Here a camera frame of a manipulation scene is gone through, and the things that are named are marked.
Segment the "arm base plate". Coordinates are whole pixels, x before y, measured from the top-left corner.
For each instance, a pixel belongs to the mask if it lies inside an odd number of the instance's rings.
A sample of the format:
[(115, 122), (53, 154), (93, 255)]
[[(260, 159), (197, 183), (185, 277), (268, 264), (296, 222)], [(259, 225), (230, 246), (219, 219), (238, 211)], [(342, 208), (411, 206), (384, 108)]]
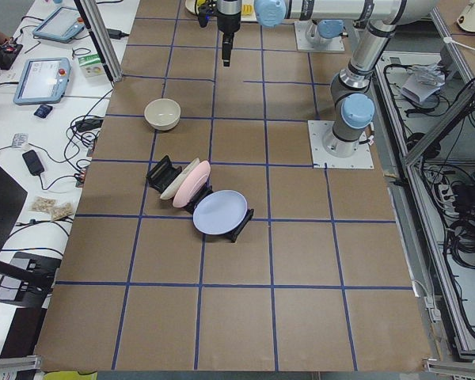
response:
[(342, 20), (296, 21), (294, 31), (298, 51), (343, 53), (345, 50)]
[(331, 120), (309, 120), (312, 166), (316, 169), (373, 169), (373, 136), (362, 130), (354, 142), (344, 142), (333, 134)]

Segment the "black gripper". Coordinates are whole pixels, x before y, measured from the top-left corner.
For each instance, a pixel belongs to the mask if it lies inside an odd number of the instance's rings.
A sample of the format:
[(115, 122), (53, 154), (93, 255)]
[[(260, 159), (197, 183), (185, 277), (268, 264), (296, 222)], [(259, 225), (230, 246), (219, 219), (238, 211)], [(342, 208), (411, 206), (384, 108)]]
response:
[(234, 34), (241, 26), (242, 0), (218, 0), (216, 9), (218, 30), (223, 32), (222, 64), (227, 67), (230, 65), (233, 51)]

